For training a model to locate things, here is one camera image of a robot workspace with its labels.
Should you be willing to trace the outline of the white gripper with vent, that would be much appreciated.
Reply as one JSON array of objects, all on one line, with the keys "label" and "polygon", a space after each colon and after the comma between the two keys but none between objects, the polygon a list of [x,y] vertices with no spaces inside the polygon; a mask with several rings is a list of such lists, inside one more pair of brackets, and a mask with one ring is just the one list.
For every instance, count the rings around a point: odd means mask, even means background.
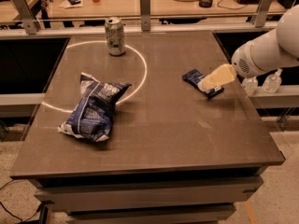
[{"label": "white gripper with vent", "polygon": [[232,64],[224,63],[204,77],[199,87],[203,91],[231,83],[236,73],[242,77],[257,77],[266,73],[262,59],[265,59],[266,47],[254,40],[240,46],[232,57]]}]

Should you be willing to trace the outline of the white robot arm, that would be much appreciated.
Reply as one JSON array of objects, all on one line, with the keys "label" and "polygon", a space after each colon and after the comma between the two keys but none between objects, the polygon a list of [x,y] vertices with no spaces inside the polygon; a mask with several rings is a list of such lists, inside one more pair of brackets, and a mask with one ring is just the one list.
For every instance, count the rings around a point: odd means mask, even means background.
[{"label": "white robot arm", "polygon": [[277,27],[239,47],[230,64],[222,64],[199,83],[201,91],[231,83],[237,75],[258,77],[284,67],[299,65],[299,5],[290,8]]}]

